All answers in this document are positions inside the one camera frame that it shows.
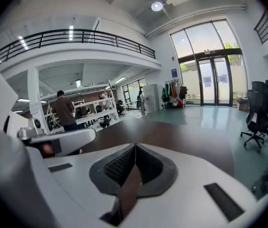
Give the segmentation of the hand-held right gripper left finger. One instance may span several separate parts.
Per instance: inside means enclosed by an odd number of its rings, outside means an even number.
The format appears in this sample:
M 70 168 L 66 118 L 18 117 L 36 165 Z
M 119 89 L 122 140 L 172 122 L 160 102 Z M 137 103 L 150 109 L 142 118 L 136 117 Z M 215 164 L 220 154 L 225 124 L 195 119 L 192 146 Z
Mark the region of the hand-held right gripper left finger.
M 70 163 L 70 168 L 52 173 L 62 189 L 84 208 L 89 217 L 97 221 L 104 218 L 114 225 L 120 225 L 136 204 L 136 167 L 132 168 L 117 196 L 101 193 L 90 180 L 89 169 L 94 162 L 126 146 L 122 144 L 102 151 L 48 158 L 45 161 L 49 167 Z

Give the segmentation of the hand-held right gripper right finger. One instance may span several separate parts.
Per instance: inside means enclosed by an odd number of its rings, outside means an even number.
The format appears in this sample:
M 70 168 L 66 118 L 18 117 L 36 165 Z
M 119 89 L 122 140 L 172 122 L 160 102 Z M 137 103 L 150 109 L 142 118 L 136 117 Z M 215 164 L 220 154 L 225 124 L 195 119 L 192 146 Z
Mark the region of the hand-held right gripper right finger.
M 252 192 L 210 162 L 145 144 L 177 166 L 178 176 L 161 196 L 139 199 L 121 228 L 247 228 L 265 211 L 268 194 L 257 200 Z M 244 211 L 228 221 L 205 189 L 218 184 Z

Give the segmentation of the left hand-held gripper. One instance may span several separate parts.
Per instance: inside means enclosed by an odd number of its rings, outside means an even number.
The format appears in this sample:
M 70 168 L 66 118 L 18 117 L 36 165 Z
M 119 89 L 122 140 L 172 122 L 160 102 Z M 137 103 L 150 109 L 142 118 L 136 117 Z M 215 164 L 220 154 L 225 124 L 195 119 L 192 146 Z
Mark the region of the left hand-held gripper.
M 96 138 L 93 128 L 64 133 L 40 135 L 25 141 L 25 145 L 38 149 L 43 158 L 67 156 L 78 151 Z

